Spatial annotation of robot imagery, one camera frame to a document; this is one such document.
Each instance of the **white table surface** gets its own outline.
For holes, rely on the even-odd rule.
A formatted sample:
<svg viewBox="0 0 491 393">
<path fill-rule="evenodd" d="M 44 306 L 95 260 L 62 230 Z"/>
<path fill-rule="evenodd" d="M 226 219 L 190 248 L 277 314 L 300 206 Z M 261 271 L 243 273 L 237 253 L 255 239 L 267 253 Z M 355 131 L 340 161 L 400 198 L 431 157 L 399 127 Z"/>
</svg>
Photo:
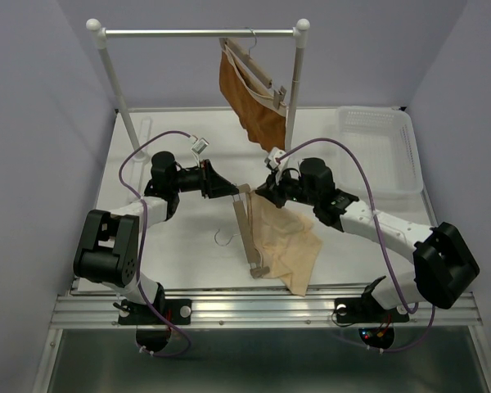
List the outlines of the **white table surface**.
<svg viewBox="0 0 491 393">
<path fill-rule="evenodd" d="M 298 110 L 293 146 L 310 138 L 336 136 L 335 109 Z M 142 121 L 151 121 L 151 136 L 170 129 L 179 129 L 206 138 L 210 145 L 203 158 L 209 158 L 215 170 L 224 178 L 237 183 L 258 187 L 264 182 L 268 170 L 264 166 L 266 152 L 247 140 L 234 112 L 170 111 L 137 112 L 131 114 L 135 129 Z M 193 166 L 190 144 L 184 137 L 166 136 L 148 147 L 152 155 L 158 151 L 171 151 L 184 167 Z M 111 140 L 106 169 L 101 183 L 97 208 L 102 210 L 124 206 L 128 192 L 119 184 L 118 170 L 123 159 L 131 152 L 124 123 L 118 115 Z M 317 143 L 294 154 L 297 159 L 317 156 L 323 158 L 335 177 L 336 157 L 345 154 L 330 143 Z M 143 170 L 141 192 L 150 174 L 151 163 Z M 126 170 L 126 177 L 131 168 Z M 304 212 L 315 221 L 314 231 L 323 240 L 323 247 L 314 267 L 310 284 L 351 284 L 372 282 L 387 274 L 380 248 L 366 239 L 337 232 L 318 222 L 310 206 L 288 202 L 286 207 Z M 397 200 L 376 199 L 376 207 L 419 224 L 428 224 L 429 218 L 421 195 Z M 232 208 L 232 198 L 204 200 L 200 192 L 180 194 L 180 205 L 168 222 L 157 224 L 147 233 L 142 272 L 161 282 L 167 289 L 283 287 L 278 279 L 253 279 L 239 237 L 228 246 L 214 243 L 214 234 L 221 228 L 221 242 L 238 233 Z M 412 270 L 401 256 L 390 251 L 397 273 Z M 108 288 L 81 279 L 79 291 L 104 291 Z"/>
</svg>

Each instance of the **white metal pole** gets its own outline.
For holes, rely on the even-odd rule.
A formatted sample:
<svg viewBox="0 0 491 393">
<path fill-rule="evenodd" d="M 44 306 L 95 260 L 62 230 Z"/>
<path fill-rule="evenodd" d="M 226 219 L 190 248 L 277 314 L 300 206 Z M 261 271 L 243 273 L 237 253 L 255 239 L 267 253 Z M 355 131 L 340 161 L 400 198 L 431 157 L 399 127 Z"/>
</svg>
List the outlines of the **white metal pole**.
<svg viewBox="0 0 491 393">
<path fill-rule="evenodd" d="M 115 30 L 106 29 L 107 38 L 144 38 L 144 37 L 295 37 L 293 29 L 169 29 L 169 30 Z"/>
<path fill-rule="evenodd" d="M 133 150 L 137 150 L 140 147 L 138 142 L 138 136 L 134 129 L 133 122 L 131 121 L 131 116 L 129 114 L 128 106 L 125 103 L 124 94 L 122 93 L 122 88 L 118 78 L 116 77 L 115 68 L 113 67 L 113 62 L 107 52 L 107 37 L 106 29 L 101 27 L 101 23 L 96 19 L 90 19 L 86 23 L 86 27 L 92 33 L 95 45 L 97 47 L 98 53 L 100 54 L 101 62 L 106 69 L 107 78 L 109 79 L 110 85 L 115 92 L 116 100 L 118 101 L 118 110 L 122 116 L 122 121 L 124 122 L 125 129 L 128 132 L 129 140 L 133 146 Z M 135 158 L 142 159 L 146 155 L 143 151 L 139 151 Z"/>
<path fill-rule="evenodd" d="M 291 149 L 293 142 L 293 130 L 295 128 L 296 105 L 298 104 L 298 93 L 300 90 L 300 74 L 302 72 L 302 63 L 304 62 L 304 49 L 308 42 L 308 33 L 311 24 L 307 19 L 300 19 L 296 23 L 295 38 L 295 65 L 293 67 L 293 80 L 291 81 L 291 98 L 289 102 L 289 110 L 287 112 L 286 123 L 286 151 Z"/>
</svg>

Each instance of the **small connector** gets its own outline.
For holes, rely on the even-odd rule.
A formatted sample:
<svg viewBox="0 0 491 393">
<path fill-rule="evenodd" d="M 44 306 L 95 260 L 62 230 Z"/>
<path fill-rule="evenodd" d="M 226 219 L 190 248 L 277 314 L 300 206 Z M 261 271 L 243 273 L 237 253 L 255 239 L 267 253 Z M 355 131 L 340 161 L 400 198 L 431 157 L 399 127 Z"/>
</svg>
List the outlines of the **small connector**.
<svg viewBox="0 0 491 393">
<path fill-rule="evenodd" d="M 264 160 L 266 166 L 270 170 L 277 171 L 277 175 L 275 177 L 277 184 L 280 182 L 280 179 L 282 178 L 282 173 L 285 169 L 287 169 L 287 165 L 289 164 L 289 158 L 284 158 L 283 160 L 280 160 L 280 157 L 284 156 L 285 154 L 285 151 L 279 149 L 278 147 L 274 147 Z"/>
<path fill-rule="evenodd" d="M 200 166 L 200 154 L 209 146 L 209 142 L 203 138 L 197 138 L 195 135 L 191 135 L 189 140 L 192 142 L 191 153 L 195 158 L 196 164 Z"/>
<path fill-rule="evenodd" d="M 209 146 L 209 142 L 203 138 L 200 138 L 193 143 L 193 146 L 191 146 L 191 151 L 199 156 L 207 146 Z"/>
</svg>

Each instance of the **brown cloth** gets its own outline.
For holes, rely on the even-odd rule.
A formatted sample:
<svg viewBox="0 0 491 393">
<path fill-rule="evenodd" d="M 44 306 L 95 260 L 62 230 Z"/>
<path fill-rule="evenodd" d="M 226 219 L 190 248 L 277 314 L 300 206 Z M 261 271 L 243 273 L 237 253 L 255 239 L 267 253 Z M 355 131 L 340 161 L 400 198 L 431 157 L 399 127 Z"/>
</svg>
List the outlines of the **brown cloth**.
<svg viewBox="0 0 491 393">
<path fill-rule="evenodd" d="M 278 209 L 256 192 L 247 194 L 247 210 L 263 278 L 280 278 L 293 295 L 305 296 L 322 240 L 313 233 L 313 221 L 285 207 Z"/>
<path fill-rule="evenodd" d="M 286 104 L 276 110 L 271 95 L 251 77 L 228 47 L 220 61 L 220 92 L 238 115 L 247 137 L 267 152 L 285 150 Z"/>
</svg>

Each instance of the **metal frame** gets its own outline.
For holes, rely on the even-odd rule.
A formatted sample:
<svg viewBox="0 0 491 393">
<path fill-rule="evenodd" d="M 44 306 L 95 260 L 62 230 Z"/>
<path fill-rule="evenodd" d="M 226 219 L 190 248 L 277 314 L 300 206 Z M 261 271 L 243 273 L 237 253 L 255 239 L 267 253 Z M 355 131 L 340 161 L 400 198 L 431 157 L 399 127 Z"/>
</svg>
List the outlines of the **metal frame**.
<svg viewBox="0 0 491 393">
<path fill-rule="evenodd" d="M 46 392 L 51 382 L 52 370 L 55 368 L 56 356 L 62 338 L 61 329 L 49 329 L 46 343 L 43 347 L 42 358 L 34 379 L 33 393 Z"/>
<path fill-rule="evenodd" d="M 269 37 L 281 38 L 289 37 L 295 40 L 295 63 L 293 67 L 293 78 L 291 80 L 291 98 L 287 111 L 286 120 L 286 150 L 291 149 L 293 139 L 293 129 L 295 127 L 296 105 L 298 103 L 298 93 L 300 90 L 300 75 L 302 64 L 304 62 L 304 49 L 308 40 L 309 21 L 300 19 L 296 27 L 292 29 L 106 29 L 102 28 L 101 23 L 96 19 L 88 20 L 86 27 L 92 33 L 94 43 L 97 47 L 107 78 L 111 88 L 115 93 L 119 105 L 119 112 L 124 121 L 125 128 L 128 132 L 129 140 L 134 150 L 140 147 L 137 133 L 135 132 L 131 116 L 129 114 L 127 103 L 118 77 L 116 76 L 113 62 L 107 51 L 107 39 L 113 38 L 171 38 L 171 37 L 214 37 L 214 38 L 240 38 L 240 37 Z M 137 159 L 145 158 L 145 154 L 140 151 L 135 155 Z"/>
<path fill-rule="evenodd" d="M 485 336 L 484 327 L 482 325 L 469 326 L 469 333 L 475 345 L 476 355 L 484 374 L 487 389 L 491 392 L 491 348 Z"/>
<path fill-rule="evenodd" d="M 359 296 L 364 285 L 311 288 L 305 298 L 291 295 L 287 289 L 166 291 L 168 299 L 192 300 L 191 329 L 269 329 L 337 328 L 331 321 L 337 298 Z M 134 329 L 118 324 L 119 311 L 111 296 L 59 296 L 52 316 L 51 329 Z M 408 326 L 426 326 L 431 306 L 420 309 Z M 476 326 L 480 315 L 471 293 L 463 294 L 449 309 L 437 310 L 435 326 Z M 162 328 L 138 326 L 138 328 Z"/>
</svg>

